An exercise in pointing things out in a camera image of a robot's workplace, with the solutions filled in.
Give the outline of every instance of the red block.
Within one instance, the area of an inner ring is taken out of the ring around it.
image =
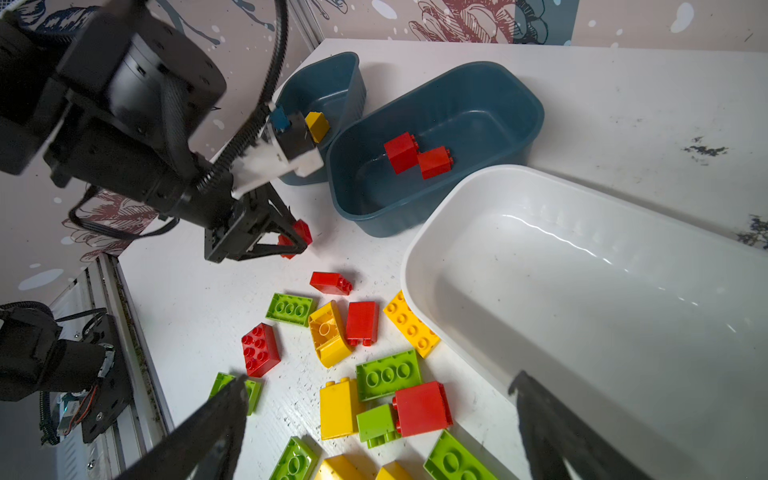
[[[243,337],[243,355],[248,376],[258,379],[280,363],[280,353],[277,352],[272,327],[260,323],[255,329],[246,333]]]
[[[389,157],[389,163],[392,164],[396,174],[401,174],[410,167],[415,167],[419,162],[417,158],[419,145],[416,143],[415,137],[408,132],[385,143],[384,150],[386,150],[386,156]]]
[[[419,154],[419,167],[422,169],[424,180],[451,171],[451,165],[453,165],[453,159],[445,147],[437,147]]]
[[[399,420],[395,424],[404,437],[447,429],[453,425],[445,389],[438,382],[400,390],[392,399]]]
[[[312,274],[310,285],[330,295],[349,295],[352,291],[352,284],[346,281],[341,273],[315,272]]]
[[[297,220],[293,224],[293,229],[296,231],[296,233],[299,234],[299,237],[301,237],[307,245],[312,244],[312,234],[310,233],[310,226],[306,224],[304,220]],[[293,242],[290,241],[290,238],[286,237],[285,235],[280,235],[277,237],[277,244],[278,245],[293,245]],[[296,254],[293,255],[280,255],[281,257],[286,257],[288,260],[294,258]]]
[[[352,302],[346,317],[346,341],[352,346],[371,346],[379,338],[379,305],[376,302]]]

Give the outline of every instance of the teal plastic container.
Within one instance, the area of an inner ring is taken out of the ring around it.
[[[306,117],[311,111],[325,115],[331,128],[318,145],[320,156],[327,163],[328,147],[334,138],[362,117],[366,103],[366,85],[360,74],[360,59],[356,53],[345,51],[302,68],[283,87],[275,105],[286,114],[300,111]],[[289,185],[317,184],[328,180],[323,167],[308,177],[291,172],[280,179]]]
[[[524,165],[543,123],[541,102],[509,70],[460,65],[338,135],[326,156],[333,205],[368,235],[389,237],[425,221],[467,175]],[[404,132],[422,152],[447,147],[452,170],[428,180],[418,166],[395,175],[384,143]]]

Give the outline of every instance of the yellow block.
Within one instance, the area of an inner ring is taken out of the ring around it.
[[[416,349],[416,352],[419,352],[423,359],[427,358],[427,355],[435,348],[435,345],[440,343],[440,337],[413,314],[411,308],[406,303],[406,298],[402,295],[402,290],[386,306],[384,313],[392,320],[392,323],[395,324],[400,333],[406,337],[406,340],[413,345],[413,348]]]
[[[365,412],[357,396],[357,380],[343,378],[320,389],[320,438],[348,437],[357,433],[357,414]]]
[[[366,480],[366,478],[344,455],[338,455],[323,460],[315,480]]]
[[[398,462],[392,462],[379,470],[376,480],[413,480],[413,478]]]
[[[316,144],[323,141],[323,138],[328,133],[328,130],[331,129],[330,124],[326,120],[326,116],[319,111],[311,111],[306,115],[304,121],[306,122],[306,126],[309,128],[310,133],[312,134],[312,139]]]
[[[317,358],[327,369],[344,360],[352,349],[344,340],[344,324],[335,300],[310,315],[310,331]]]

